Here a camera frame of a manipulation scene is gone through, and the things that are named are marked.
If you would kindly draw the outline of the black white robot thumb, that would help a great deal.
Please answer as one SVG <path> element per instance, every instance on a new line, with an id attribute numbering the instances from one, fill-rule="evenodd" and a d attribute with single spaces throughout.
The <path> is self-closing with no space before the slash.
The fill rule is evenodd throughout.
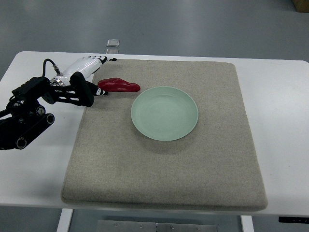
<path id="1" fill-rule="evenodd" d="M 90 88 L 90 91 L 91 93 L 94 95 L 94 96 L 104 96 L 104 95 L 108 95 L 108 91 L 105 91 L 103 89 L 101 89 L 98 85 L 95 85 L 91 82 L 86 82 L 88 87 Z"/>

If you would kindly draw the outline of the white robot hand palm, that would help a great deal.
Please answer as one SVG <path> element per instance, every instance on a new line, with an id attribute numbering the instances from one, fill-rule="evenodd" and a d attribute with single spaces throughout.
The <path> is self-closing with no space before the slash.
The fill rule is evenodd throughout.
<path id="1" fill-rule="evenodd" d="M 69 86 L 70 77 L 76 72 L 80 72 L 84 79 L 87 79 L 94 74 L 102 64 L 102 58 L 80 58 L 64 70 L 61 75 L 57 75 L 51 79 L 51 85 L 60 87 Z"/>

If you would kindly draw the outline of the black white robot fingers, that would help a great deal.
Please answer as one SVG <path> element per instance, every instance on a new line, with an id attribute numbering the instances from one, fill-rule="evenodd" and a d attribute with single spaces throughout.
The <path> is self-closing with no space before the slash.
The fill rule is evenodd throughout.
<path id="1" fill-rule="evenodd" d="M 117 61 L 117 58 L 114 58 L 112 56 L 87 56 L 87 57 L 84 57 L 86 59 L 98 59 L 100 60 L 101 64 L 104 64 L 106 62 L 109 62 L 109 61 Z"/>

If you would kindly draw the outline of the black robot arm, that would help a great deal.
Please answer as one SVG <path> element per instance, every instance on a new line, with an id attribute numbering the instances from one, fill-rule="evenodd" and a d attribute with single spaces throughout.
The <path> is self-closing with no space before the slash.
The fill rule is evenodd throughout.
<path id="1" fill-rule="evenodd" d="M 49 104 L 63 102 L 90 107 L 95 96 L 107 95 L 106 90 L 87 81 L 87 78 L 104 63 L 116 60 L 111 56 L 88 56 L 78 59 L 61 72 L 51 59 L 45 59 L 43 64 L 52 63 L 56 76 L 48 79 L 43 66 L 40 77 L 33 77 L 12 91 L 12 97 L 0 113 L 1 150 L 24 149 L 54 123 L 54 115 L 46 112 L 39 98 Z"/>

